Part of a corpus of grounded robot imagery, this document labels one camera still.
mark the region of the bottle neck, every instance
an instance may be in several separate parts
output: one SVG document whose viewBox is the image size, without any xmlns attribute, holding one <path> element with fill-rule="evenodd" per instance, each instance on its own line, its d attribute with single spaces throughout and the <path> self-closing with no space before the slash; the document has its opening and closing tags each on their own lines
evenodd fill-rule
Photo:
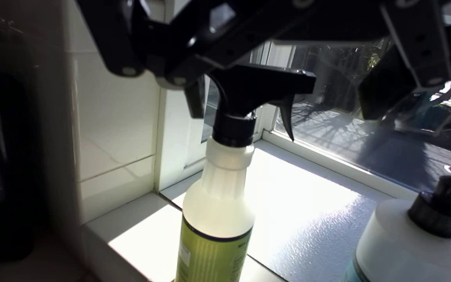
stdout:
<svg viewBox="0 0 451 282">
<path fill-rule="evenodd" d="M 212 138 L 207 144 L 207 164 L 203 174 L 206 191 L 222 199 L 244 197 L 247 169 L 253 155 L 254 145 L 229 147 Z"/>
</svg>

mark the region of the white bottle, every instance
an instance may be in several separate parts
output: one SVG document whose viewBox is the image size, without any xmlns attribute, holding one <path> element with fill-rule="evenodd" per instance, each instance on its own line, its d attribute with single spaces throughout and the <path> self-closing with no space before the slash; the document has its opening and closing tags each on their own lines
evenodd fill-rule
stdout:
<svg viewBox="0 0 451 282">
<path fill-rule="evenodd" d="M 416 202 L 381 202 L 344 280 L 451 282 L 451 177 Z"/>
<path fill-rule="evenodd" d="M 240 280 L 254 211 L 245 197 L 254 145 L 211 139 L 203 178 L 187 192 L 176 282 Z"/>
</svg>

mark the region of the spray bottle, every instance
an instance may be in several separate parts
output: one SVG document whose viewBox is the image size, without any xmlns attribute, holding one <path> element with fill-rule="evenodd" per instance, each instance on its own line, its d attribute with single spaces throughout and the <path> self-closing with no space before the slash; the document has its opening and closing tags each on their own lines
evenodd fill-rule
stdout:
<svg viewBox="0 0 451 282">
<path fill-rule="evenodd" d="M 247 170 L 254 155 L 254 109 L 264 103 L 278 105 L 294 138 L 295 95 L 311 94 L 316 86 L 312 73 L 265 65 L 236 65 L 209 75 L 218 84 L 222 100 L 203 178 L 184 200 L 176 282 L 240 280 L 256 217 L 245 197 Z M 195 116 L 200 108 L 190 105 Z"/>
<path fill-rule="evenodd" d="M 451 282 L 451 175 L 414 202 L 381 202 L 344 280 Z"/>
</svg>

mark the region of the black pump dispenser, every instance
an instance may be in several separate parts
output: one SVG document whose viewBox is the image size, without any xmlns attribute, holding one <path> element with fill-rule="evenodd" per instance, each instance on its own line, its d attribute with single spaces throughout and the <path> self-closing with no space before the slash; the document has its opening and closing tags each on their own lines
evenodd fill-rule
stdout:
<svg viewBox="0 0 451 282">
<path fill-rule="evenodd" d="M 451 175 L 441 177 L 433 194 L 419 194 L 410 216 L 424 230 L 451 238 Z"/>
<path fill-rule="evenodd" d="M 218 84 L 222 98 L 214 125 L 214 138 L 231 147 L 253 144 L 256 114 L 264 103 L 281 108 L 284 127 L 294 139 L 292 106 L 297 94 L 311 94 L 316 75 L 305 70 L 286 70 L 267 65 L 234 65 L 228 70 L 215 69 L 209 73 Z"/>
</svg>

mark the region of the bottle label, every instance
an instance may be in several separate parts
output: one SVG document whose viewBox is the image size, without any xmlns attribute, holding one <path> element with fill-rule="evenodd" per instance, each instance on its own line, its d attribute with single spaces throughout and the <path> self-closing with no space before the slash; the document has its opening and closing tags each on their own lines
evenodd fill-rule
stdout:
<svg viewBox="0 0 451 282">
<path fill-rule="evenodd" d="M 370 279 L 366 275 L 361 264 L 358 263 L 358 258 L 355 258 L 353 263 L 348 264 L 348 269 L 342 280 L 344 282 L 370 282 Z"/>
<path fill-rule="evenodd" d="M 182 216 L 176 282 L 240 280 L 253 230 L 236 238 L 215 238 L 197 230 Z"/>
</svg>

